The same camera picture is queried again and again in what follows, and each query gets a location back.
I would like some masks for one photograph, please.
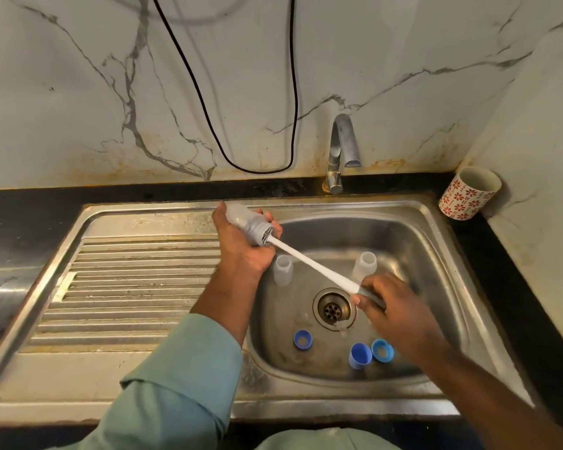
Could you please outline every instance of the gray brush grip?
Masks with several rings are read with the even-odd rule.
[[[365,295],[367,298],[373,301],[379,307],[379,309],[381,309],[383,312],[386,311],[386,302],[383,301],[383,298],[380,297],[379,295],[375,295],[372,291],[370,291],[366,287],[361,286],[357,294]]]

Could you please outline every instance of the faucet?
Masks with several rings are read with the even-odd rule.
[[[343,151],[344,167],[361,166],[353,122],[348,115],[341,113],[334,119],[334,125],[331,127],[330,158],[327,161],[327,171],[323,182],[323,190],[326,193],[340,194],[342,192],[340,155]]]

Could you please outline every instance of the white brush handle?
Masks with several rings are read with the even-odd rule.
[[[267,239],[267,241],[270,242],[272,245],[275,245],[278,248],[283,249],[288,254],[292,254],[297,259],[302,260],[305,264],[313,267],[316,271],[321,273],[324,277],[332,280],[334,283],[336,283],[336,285],[338,287],[344,289],[350,295],[357,293],[358,290],[361,288],[361,286],[359,286],[357,283],[355,283],[351,279],[348,279],[348,278],[342,276],[341,274],[336,273],[336,272],[334,272],[333,270],[330,270],[327,267],[324,267],[319,262],[314,261],[310,257],[305,256],[300,251],[297,251],[296,249],[286,245],[284,242],[279,241],[274,236],[269,235],[269,238]]]
[[[310,257],[305,256],[300,251],[297,251],[296,249],[292,248],[291,246],[288,246],[284,242],[278,240],[273,235],[269,235],[269,237],[267,238],[267,241],[269,243],[271,243],[272,245],[275,245],[278,248],[283,249],[288,254],[291,254],[292,256],[296,257],[297,259],[302,260],[305,264],[313,267],[316,271],[318,271],[324,277],[326,277],[326,278],[330,279],[331,281],[333,281],[334,283],[336,283],[336,285],[338,287],[344,289],[350,295],[353,295],[353,294],[356,294],[356,293],[358,293],[360,295],[365,295],[366,297],[369,297],[373,302],[375,302],[376,305],[379,306],[382,311],[386,310],[386,302],[383,300],[383,298],[375,295],[369,289],[361,287],[357,283],[355,283],[353,280],[348,279],[348,278],[342,276],[341,274],[336,273],[333,270],[330,270],[327,267],[324,267],[319,262],[314,261]]]

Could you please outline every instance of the electrical cord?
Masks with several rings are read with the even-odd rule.
[[[292,72],[292,88],[294,90],[294,121],[292,123],[292,141],[290,143],[290,162],[288,163],[287,166],[284,166],[282,168],[279,168],[279,169],[276,169],[276,170],[267,170],[267,171],[249,170],[249,169],[246,169],[244,167],[240,167],[237,164],[234,164],[231,161],[231,159],[229,159],[227,157],[227,155],[225,154],[225,151],[223,150],[223,146],[221,145],[221,142],[219,142],[219,138],[218,138],[217,134],[215,133],[215,129],[213,129],[212,123],[210,122],[210,117],[209,117],[208,112],[206,110],[206,105],[205,105],[204,99],[202,97],[202,92],[200,91],[200,87],[198,86],[198,82],[196,82],[196,77],[194,76],[194,72],[192,72],[192,68],[190,67],[188,60],[185,57],[184,51],[181,50],[181,46],[180,46],[179,42],[177,41],[175,34],[173,34],[173,30],[171,29],[171,26],[169,25],[169,22],[167,21],[167,18],[165,17],[165,14],[163,13],[163,10],[161,9],[161,5],[158,3],[158,0],[153,0],[153,1],[154,1],[154,5],[157,7],[158,14],[160,15],[163,23],[165,24],[165,28],[167,29],[169,36],[171,37],[171,40],[173,41],[173,44],[175,45],[175,48],[177,49],[177,52],[180,54],[181,59],[184,61],[185,68],[188,70],[188,74],[190,75],[190,77],[192,79],[192,83],[194,84],[196,94],[198,94],[198,99],[200,99],[200,105],[202,105],[202,111],[204,112],[208,127],[210,128],[210,133],[215,138],[215,142],[217,142],[217,146],[219,147],[219,150],[221,151],[223,158],[225,158],[225,160],[231,166],[235,167],[236,169],[241,170],[242,172],[252,173],[252,174],[257,174],[257,175],[267,175],[267,174],[270,174],[270,173],[283,172],[284,170],[288,170],[290,167],[292,167],[292,165],[294,163],[294,140],[295,140],[295,137],[296,137],[296,123],[298,121],[298,89],[297,89],[297,86],[296,86],[296,71],[294,69],[294,7],[296,5],[296,0],[290,0],[290,28],[289,28],[289,30],[290,30],[290,38],[289,38],[289,40],[290,40],[290,70]]]

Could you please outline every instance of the green shirt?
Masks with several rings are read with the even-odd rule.
[[[142,364],[121,380],[123,391],[97,428],[70,450],[215,450],[224,435],[242,367],[242,350],[225,328],[188,314]],[[365,431],[291,430],[259,450],[396,449]]]

